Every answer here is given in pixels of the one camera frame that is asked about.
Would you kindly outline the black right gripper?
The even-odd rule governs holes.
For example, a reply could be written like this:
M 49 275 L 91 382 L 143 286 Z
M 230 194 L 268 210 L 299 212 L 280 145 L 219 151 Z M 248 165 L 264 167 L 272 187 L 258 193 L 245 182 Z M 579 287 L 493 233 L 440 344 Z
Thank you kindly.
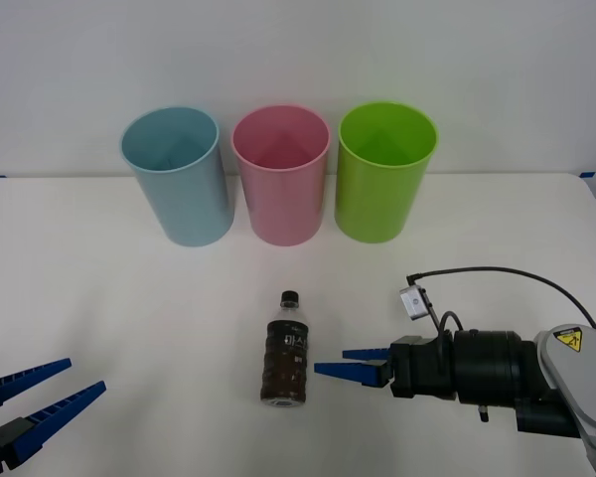
M 342 354 L 344 359 L 367 362 L 316 363 L 314 372 L 366 387 L 384 388 L 391 381 L 392 370 L 390 390 L 396 398 L 430 396 L 455 400 L 452 348 L 451 337 L 444 338 L 438 346 L 438 338 L 404 336 L 389 348 L 345 350 Z

